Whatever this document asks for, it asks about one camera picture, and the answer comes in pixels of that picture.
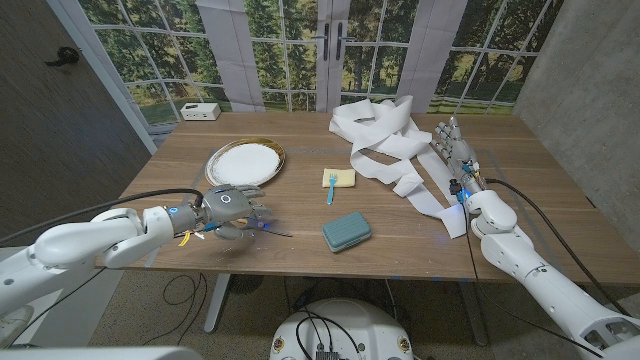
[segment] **plastic fork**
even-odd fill
[[[333,203],[333,185],[338,181],[338,175],[329,174],[329,195],[327,195],[327,204]]]

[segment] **white box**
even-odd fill
[[[220,115],[218,103],[186,103],[180,109],[185,120],[215,120]]]

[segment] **blue case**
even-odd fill
[[[335,253],[368,239],[371,227],[362,214],[354,212],[324,224],[322,235],[327,240],[329,249]]]

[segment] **door handle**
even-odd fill
[[[47,66],[62,66],[64,64],[75,64],[80,60],[80,54],[74,48],[63,46],[58,49],[58,60],[45,61]]]
[[[336,60],[340,60],[340,50],[342,49],[342,42],[355,41],[356,38],[352,36],[342,36],[342,23],[338,24],[338,48],[336,49]]]
[[[324,24],[324,35],[312,36],[312,39],[324,39],[323,58],[327,61],[329,57],[329,24]]]

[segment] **concrete wall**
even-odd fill
[[[514,114],[640,250],[640,1],[565,0]]]

